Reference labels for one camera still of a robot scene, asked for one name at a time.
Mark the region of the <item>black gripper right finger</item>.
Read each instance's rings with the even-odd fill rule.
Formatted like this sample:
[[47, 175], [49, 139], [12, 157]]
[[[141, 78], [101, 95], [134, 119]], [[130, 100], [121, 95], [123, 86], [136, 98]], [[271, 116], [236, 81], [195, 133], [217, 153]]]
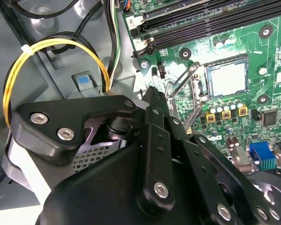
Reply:
[[188, 135], [169, 115], [165, 95], [158, 97], [199, 222], [281, 225], [281, 170], [240, 172], [205, 136]]

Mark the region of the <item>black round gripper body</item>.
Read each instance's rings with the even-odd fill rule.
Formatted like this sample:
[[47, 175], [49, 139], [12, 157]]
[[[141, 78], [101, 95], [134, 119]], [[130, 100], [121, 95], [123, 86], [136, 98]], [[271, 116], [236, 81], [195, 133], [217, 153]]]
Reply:
[[146, 214], [137, 204], [141, 150], [126, 147], [61, 181], [48, 195], [41, 225], [213, 225], [199, 204], [184, 167], [172, 163], [175, 205], [162, 216]]

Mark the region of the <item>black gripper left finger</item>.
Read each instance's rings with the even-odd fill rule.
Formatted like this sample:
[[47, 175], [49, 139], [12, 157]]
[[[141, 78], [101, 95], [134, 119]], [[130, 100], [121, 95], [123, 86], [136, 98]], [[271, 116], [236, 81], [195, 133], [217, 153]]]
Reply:
[[37, 196], [126, 147], [140, 148], [136, 201], [143, 211], [171, 211], [175, 205], [170, 134], [158, 97], [150, 87], [136, 105], [123, 95], [23, 104], [11, 120], [11, 150]]

